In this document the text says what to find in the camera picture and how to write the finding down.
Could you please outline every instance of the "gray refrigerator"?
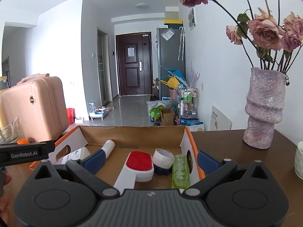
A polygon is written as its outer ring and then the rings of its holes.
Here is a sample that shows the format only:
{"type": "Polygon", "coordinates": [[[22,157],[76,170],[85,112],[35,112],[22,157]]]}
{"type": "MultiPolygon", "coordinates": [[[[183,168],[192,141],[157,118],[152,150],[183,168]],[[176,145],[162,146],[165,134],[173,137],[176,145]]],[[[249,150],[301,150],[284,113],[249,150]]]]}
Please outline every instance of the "gray refrigerator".
{"type": "MultiPolygon", "coordinates": [[[[184,59],[182,60],[182,49],[180,53],[180,60],[178,60],[179,55],[179,45],[180,45],[180,29],[173,29],[175,34],[166,40],[161,34],[167,29],[158,28],[157,29],[157,48],[158,48],[158,74],[159,80],[168,74],[165,68],[179,69],[180,72],[185,77],[185,52],[184,59]]],[[[159,99],[162,97],[169,97],[169,89],[163,84],[159,83],[159,99]]]]}

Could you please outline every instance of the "brown wooden desk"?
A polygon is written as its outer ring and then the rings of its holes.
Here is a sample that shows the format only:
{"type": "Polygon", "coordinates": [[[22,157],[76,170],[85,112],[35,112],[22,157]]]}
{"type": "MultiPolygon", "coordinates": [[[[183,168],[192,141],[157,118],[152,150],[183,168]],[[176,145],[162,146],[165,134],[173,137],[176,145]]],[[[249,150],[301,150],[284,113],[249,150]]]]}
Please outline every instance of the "brown wooden desk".
{"type": "MultiPolygon", "coordinates": [[[[262,160],[286,193],[290,209],[283,227],[303,226],[303,180],[294,172],[294,155],[297,147],[287,138],[275,131],[272,146],[267,150],[251,148],[243,142],[244,130],[193,132],[198,149],[217,157],[231,158],[238,163],[251,163],[262,160]]],[[[30,163],[8,166],[7,171],[12,175],[12,182],[5,186],[10,196],[11,213],[10,227],[19,227],[13,213],[12,202],[30,175],[30,163]]]]}

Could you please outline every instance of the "doorway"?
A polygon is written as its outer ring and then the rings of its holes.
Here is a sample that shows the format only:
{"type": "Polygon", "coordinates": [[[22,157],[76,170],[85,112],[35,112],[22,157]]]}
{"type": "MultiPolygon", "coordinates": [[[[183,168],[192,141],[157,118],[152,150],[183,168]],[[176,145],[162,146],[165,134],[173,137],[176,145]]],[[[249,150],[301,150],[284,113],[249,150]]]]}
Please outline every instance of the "doorway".
{"type": "Polygon", "coordinates": [[[151,32],[116,36],[119,93],[121,96],[152,93],[151,32]]]}
{"type": "Polygon", "coordinates": [[[98,62],[98,76],[99,76],[99,87],[102,106],[106,105],[107,102],[111,101],[111,93],[107,89],[107,58],[108,58],[108,46],[106,47],[108,36],[106,33],[98,30],[97,38],[97,62],[98,62]]]}
{"type": "Polygon", "coordinates": [[[2,76],[6,76],[8,87],[11,87],[11,77],[9,72],[9,57],[2,61],[2,76]]]}

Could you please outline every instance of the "purple textured vase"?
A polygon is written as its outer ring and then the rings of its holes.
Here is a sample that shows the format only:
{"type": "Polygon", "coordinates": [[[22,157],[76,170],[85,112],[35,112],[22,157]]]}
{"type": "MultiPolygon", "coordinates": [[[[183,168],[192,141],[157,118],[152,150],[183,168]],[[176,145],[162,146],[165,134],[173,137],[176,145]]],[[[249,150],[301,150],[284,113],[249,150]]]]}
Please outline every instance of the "purple textured vase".
{"type": "Polygon", "coordinates": [[[245,106],[249,118],[243,137],[249,146],[266,149],[272,144],[275,124],[283,118],[285,77],[282,72],[251,68],[245,106]]]}

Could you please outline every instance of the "tiled floor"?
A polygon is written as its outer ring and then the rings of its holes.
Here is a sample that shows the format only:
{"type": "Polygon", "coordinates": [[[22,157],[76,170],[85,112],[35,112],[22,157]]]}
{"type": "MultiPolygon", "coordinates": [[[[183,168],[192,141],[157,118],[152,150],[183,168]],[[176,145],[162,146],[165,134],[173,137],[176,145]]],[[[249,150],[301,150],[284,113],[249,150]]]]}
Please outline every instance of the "tiled floor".
{"type": "Polygon", "coordinates": [[[147,112],[150,96],[122,96],[116,98],[110,106],[115,109],[101,118],[84,121],[84,125],[91,126],[152,126],[147,112]]]}

